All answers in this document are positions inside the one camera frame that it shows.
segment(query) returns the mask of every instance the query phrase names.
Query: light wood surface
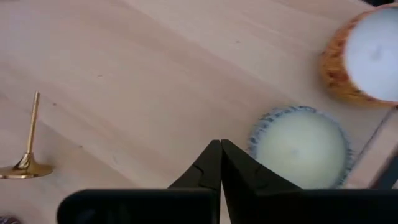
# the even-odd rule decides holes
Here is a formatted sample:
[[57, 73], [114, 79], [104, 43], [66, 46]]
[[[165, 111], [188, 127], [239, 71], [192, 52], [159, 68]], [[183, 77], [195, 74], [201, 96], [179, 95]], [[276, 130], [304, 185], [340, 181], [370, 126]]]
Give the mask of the light wood surface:
[[[0, 165], [25, 149], [35, 90], [40, 179], [0, 180], [0, 212], [55, 223], [86, 188], [164, 188], [212, 139], [246, 147], [275, 106], [334, 116], [356, 152], [387, 110], [331, 99], [317, 73], [357, 0], [0, 1]], [[228, 223], [223, 202], [221, 222]]]

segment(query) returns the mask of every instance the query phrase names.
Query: white candle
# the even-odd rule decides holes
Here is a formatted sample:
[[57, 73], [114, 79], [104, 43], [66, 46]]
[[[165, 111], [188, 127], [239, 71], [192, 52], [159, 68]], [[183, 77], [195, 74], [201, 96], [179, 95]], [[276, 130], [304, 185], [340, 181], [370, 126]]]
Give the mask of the white candle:
[[305, 106], [263, 117], [249, 148], [259, 163], [305, 189], [335, 187], [351, 159], [339, 126]]
[[344, 60], [360, 90], [379, 100], [398, 101], [398, 8], [378, 10], [358, 22]]

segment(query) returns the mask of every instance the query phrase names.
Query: candle jar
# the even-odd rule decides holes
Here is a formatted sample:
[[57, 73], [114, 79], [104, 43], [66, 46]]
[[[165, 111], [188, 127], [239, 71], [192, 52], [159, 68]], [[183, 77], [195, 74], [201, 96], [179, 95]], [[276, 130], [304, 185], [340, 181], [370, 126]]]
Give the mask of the candle jar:
[[251, 157], [303, 189], [340, 187], [353, 166], [353, 152], [340, 125], [309, 106], [265, 114], [248, 144]]
[[398, 105], [398, 4], [364, 12], [338, 29], [320, 58], [328, 91], [359, 105]]

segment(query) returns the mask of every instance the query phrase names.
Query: orange patterned candle holder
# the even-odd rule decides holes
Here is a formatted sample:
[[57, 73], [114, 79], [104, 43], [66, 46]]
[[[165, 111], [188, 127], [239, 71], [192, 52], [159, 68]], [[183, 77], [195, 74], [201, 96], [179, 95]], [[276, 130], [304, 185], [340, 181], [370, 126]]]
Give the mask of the orange patterned candle holder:
[[364, 12], [337, 30], [322, 53], [320, 73], [340, 99], [398, 105], [398, 4]]

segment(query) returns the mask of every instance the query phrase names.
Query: candle wax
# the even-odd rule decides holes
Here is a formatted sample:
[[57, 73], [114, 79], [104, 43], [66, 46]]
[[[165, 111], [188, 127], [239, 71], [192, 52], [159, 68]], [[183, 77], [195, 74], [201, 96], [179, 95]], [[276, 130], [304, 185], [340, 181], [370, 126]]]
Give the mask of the candle wax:
[[260, 137], [257, 161], [304, 189], [329, 188], [346, 167], [345, 139], [336, 123], [298, 111], [276, 119]]

